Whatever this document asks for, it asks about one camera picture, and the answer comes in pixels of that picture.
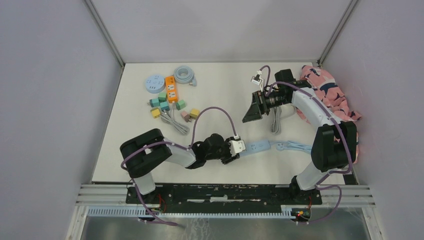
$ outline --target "teal cube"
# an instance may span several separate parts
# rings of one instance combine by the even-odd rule
[[[184,100],[179,100],[177,103],[176,103],[176,109],[177,110],[181,110],[181,109],[183,109],[183,108],[185,108],[186,107],[186,102],[184,101]]]
[[[160,103],[160,110],[162,111],[169,111],[170,110],[170,105],[168,104],[167,101],[161,102]]]
[[[161,102],[159,101],[159,98],[153,98],[150,99],[150,101],[148,101],[150,103],[150,107],[155,108],[155,107],[159,107]]]
[[[159,93],[158,99],[159,99],[159,102],[161,102],[161,103],[166,102],[167,101],[167,94],[165,92]]]

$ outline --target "white table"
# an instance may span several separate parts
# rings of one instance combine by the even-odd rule
[[[184,109],[205,109],[217,106],[225,109],[232,117],[235,129],[246,142],[263,139],[293,140],[312,145],[315,130],[295,114],[281,121],[282,133],[274,136],[270,132],[271,116],[262,120],[242,123],[248,110],[252,92],[258,86],[250,83],[250,79],[263,65],[271,67],[270,83],[275,81],[274,73],[282,69],[291,69],[296,79],[300,77],[301,67],[311,65],[310,62],[242,62],[242,63],[184,63],[195,72],[198,85],[178,84],[180,99],[187,103]],[[128,173],[120,168],[123,160],[120,146],[125,141],[143,134],[151,129],[159,128],[168,139],[182,145],[191,142],[193,124],[188,123],[191,130],[186,136],[178,133],[171,125],[163,123],[160,118],[154,119],[150,114],[149,99],[157,94],[147,92],[145,79],[154,74],[164,77],[174,73],[181,63],[129,63],[119,84],[119,89],[107,125],[100,154],[92,178],[93,182],[128,182]],[[292,111],[290,105],[282,107],[282,116]],[[179,113],[177,119],[184,123]],[[218,133],[224,139],[232,136],[231,125],[227,117],[220,111],[212,109],[205,112],[196,127],[196,141],[203,141],[212,133]],[[210,160],[198,169],[185,169],[174,163],[164,162],[152,171],[157,183],[200,183],[200,184],[289,184],[292,177],[301,173],[311,162],[311,156],[300,151],[271,150],[239,158],[230,164],[223,165],[220,160]],[[323,184],[345,184],[341,174],[333,174]]]

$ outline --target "gray floor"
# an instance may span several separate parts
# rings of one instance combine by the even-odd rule
[[[313,209],[319,218],[327,209]],[[329,219],[296,226],[287,219],[173,218],[180,226],[144,224],[128,217],[88,217],[83,240],[369,240],[362,210],[339,209]]]

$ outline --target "orange power strip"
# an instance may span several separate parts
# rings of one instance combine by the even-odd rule
[[[177,83],[174,76],[165,77],[166,94],[170,104],[178,102]]]

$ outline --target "light blue cable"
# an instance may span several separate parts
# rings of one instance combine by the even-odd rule
[[[189,66],[179,66],[173,72],[173,77],[179,84],[192,83],[194,87],[197,86],[195,72]]]
[[[312,146],[306,145],[297,141],[272,141],[270,142],[271,145],[277,145],[275,149],[278,151],[283,150],[296,150],[296,151],[302,151],[307,154],[311,154]]]

